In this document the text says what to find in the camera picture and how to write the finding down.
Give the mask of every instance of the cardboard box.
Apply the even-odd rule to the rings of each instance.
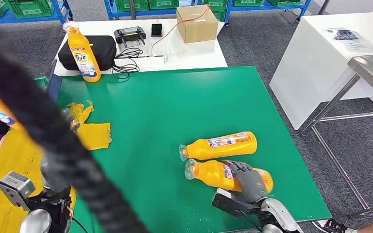
[[[218,20],[209,7],[205,12],[206,9],[207,5],[176,8],[176,23],[182,22],[177,28],[185,43],[215,40]]]

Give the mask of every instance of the smartphone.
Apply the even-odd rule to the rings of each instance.
[[[152,24],[151,37],[162,37],[162,23]]]

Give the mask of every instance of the black case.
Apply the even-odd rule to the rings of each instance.
[[[115,39],[110,35],[86,35],[85,37],[92,44],[91,48],[98,62],[99,69],[110,69],[114,64],[114,58],[117,54]],[[68,42],[59,50],[58,58],[65,69],[79,70],[69,49]]]

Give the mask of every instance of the bottle cap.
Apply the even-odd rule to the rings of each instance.
[[[187,147],[185,145],[179,145],[179,156],[181,157],[181,161],[185,161],[189,158]]]
[[[185,164],[185,178],[188,180],[195,179],[197,177],[199,166],[197,161],[194,159],[188,159]]]
[[[79,32],[79,24],[75,21],[68,21],[64,23],[62,28],[67,32],[68,34],[74,34]]]

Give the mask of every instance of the yellow towel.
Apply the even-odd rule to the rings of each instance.
[[[92,102],[87,102],[89,106],[85,109],[81,103],[68,104],[69,112],[74,116],[74,123],[80,124],[76,135],[88,150],[108,148],[111,142],[111,123],[85,124],[89,114],[94,111]]]
[[[80,123],[77,135],[88,150],[108,148],[111,141],[110,123],[85,124],[89,114],[94,111],[92,102],[84,109],[83,104],[71,103],[70,112],[74,115],[74,122]],[[30,178],[35,185],[35,191],[31,197],[36,196],[42,190],[39,164],[42,156],[40,147],[29,138],[26,132],[10,130],[0,146],[0,179],[13,170]],[[71,207],[75,205],[76,193],[71,190]],[[15,207],[10,203],[0,190],[0,233],[18,233],[19,227],[28,214],[21,207]]]
[[[13,170],[23,176],[30,178],[35,185],[35,191],[31,194],[36,196],[42,190],[39,163],[42,151],[29,136],[18,130],[10,130],[0,146],[0,178]],[[73,207],[76,193],[71,190]],[[28,214],[21,207],[15,207],[10,203],[0,190],[0,233],[18,233],[19,227]]]

